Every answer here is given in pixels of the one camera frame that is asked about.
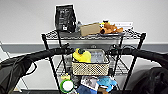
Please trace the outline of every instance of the black shelving unit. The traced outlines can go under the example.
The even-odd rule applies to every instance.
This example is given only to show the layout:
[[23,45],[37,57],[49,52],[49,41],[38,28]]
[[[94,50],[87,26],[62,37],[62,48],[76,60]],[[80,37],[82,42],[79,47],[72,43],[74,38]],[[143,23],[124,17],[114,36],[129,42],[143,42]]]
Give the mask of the black shelving unit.
[[[89,36],[83,37],[80,35],[80,32],[67,33],[67,32],[53,30],[47,34],[42,34],[42,39],[44,41],[44,45],[45,45],[46,49],[49,49],[47,40],[58,40],[60,47],[62,47],[61,40],[120,40],[119,47],[121,47],[123,40],[127,40],[127,39],[139,39],[140,41],[139,41],[137,49],[141,48],[143,40],[145,39],[146,33],[140,34],[140,33],[133,31],[132,29],[125,30],[123,33],[124,33],[124,35],[114,34],[114,35],[110,35],[110,36],[106,36],[106,37],[102,37],[100,35],[89,35]],[[119,55],[116,56],[115,65],[113,66],[114,70],[113,70],[112,76],[127,75],[127,79],[125,81],[122,94],[124,94],[125,88],[127,86],[128,80],[131,76],[136,59],[137,59],[137,57],[134,57],[132,64],[131,64],[131,67],[129,69],[129,68],[127,68],[127,66],[123,62],[118,63],[118,61],[120,60],[120,57],[119,57]],[[62,55],[62,59],[59,62],[56,69],[54,67],[54,64],[53,64],[51,57],[49,57],[49,61],[50,61],[50,64],[51,64],[51,67],[53,70],[54,78],[57,83],[59,93],[61,94],[57,76],[59,74],[61,75],[62,73],[67,72],[66,63],[65,63],[66,61],[65,61],[64,55]]]

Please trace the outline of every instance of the wire basket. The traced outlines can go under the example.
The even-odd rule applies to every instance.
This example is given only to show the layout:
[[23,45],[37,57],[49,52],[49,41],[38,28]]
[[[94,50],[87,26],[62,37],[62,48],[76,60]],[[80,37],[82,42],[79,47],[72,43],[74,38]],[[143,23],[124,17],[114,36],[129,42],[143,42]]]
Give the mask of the wire basket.
[[91,53],[91,63],[78,62],[73,58],[74,75],[107,75],[109,61],[102,49],[85,49]]

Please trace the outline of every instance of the toy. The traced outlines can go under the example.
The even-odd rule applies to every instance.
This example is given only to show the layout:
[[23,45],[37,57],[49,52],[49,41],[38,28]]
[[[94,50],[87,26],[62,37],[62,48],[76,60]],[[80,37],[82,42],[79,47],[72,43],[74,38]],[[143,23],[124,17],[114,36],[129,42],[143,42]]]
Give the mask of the toy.
[[101,34],[109,34],[109,33],[121,33],[123,32],[123,28],[117,28],[117,26],[110,25],[108,22],[104,23],[104,27],[100,27]]
[[99,85],[107,86],[108,88],[106,89],[107,92],[111,91],[113,89],[112,85],[115,86],[117,82],[115,80],[111,80],[109,76],[99,76],[98,77],[99,81],[97,83]]
[[69,79],[70,80],[70,75],[68,75],[68,73],[66,73],[66,74],[63,74],[63,75],[61,75],[61,79],[62,80],[65,80],[65,79]]
[[79,62],[91,63],[91,53],[89,51],[77,48],[73,53],[73,57]]

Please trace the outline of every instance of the orange toy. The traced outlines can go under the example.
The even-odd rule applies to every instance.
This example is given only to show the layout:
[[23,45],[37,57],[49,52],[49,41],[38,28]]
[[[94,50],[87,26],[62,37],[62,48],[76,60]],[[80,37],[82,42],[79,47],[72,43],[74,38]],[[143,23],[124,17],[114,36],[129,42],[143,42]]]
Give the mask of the orange toy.
[[121,33],[123,32],[123,28],[119,28],[117,29],[117,26],[114,25],[110,25],[109,23],[105,23],[104,24],[104,28],[100,28],[100,33],[101,34],[109,34],[109,33]]

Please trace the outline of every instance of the black bag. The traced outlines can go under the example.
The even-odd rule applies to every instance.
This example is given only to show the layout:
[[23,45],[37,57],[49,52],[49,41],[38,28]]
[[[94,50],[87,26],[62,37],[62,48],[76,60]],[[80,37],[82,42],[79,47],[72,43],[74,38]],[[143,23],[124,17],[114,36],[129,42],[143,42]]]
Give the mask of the black bag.
[[64,32],[75,32],[76,17],[73,5],[56,6],[55,27]]
[[168,70],[162,67],[150,69],[135,85],[131,94],[168,94]]

